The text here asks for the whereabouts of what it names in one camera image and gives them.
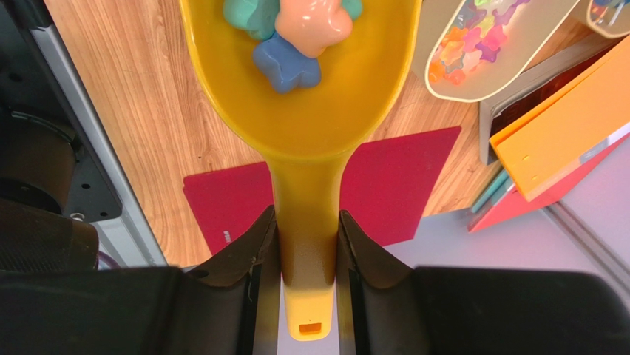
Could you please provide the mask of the beige tray of star candies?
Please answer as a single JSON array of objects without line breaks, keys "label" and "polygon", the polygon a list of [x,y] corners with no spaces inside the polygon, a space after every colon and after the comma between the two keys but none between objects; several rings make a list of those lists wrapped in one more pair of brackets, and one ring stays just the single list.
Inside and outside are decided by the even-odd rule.
[{"label": "beige tray of star candies", "polygon": [[576,1],[424,1],[411,66],[437,98],[488,98],[521,74]]}]

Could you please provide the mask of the yellow plastic scoop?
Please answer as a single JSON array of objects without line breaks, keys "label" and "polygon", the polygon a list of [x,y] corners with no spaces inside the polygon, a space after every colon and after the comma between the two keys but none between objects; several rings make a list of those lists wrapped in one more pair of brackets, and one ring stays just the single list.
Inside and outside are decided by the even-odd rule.
[{"label": "yellow plastic scoop", "polygon": [[322,82],[276,92],[253,61],[255,43],[222,1],[182,1],[194,71],[214,111],[264,158],[280,234],[285,314],[298,341],[332,324],[342,173],[395,104],[413,58],[420,1],[365,1],[353,20],[340,1],[281,1],[274,26]]}]

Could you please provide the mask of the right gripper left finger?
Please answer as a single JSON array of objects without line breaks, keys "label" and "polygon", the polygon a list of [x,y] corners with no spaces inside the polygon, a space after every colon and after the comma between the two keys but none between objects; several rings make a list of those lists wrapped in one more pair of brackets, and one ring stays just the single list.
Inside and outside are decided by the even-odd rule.
[{"label": "right gripper left finger", "polygon": [[197,267],[3,273],[3,354],[275,354],[274,210]]}]

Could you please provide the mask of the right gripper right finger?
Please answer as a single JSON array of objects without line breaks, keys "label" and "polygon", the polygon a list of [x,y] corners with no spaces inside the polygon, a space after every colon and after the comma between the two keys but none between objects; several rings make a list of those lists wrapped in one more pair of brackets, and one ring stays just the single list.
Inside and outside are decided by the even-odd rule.
[{"label": "right gripper right finger", "polygon": [[419,266],[339,216],[341,354],[627,354],[629,310],[575,271]]}]

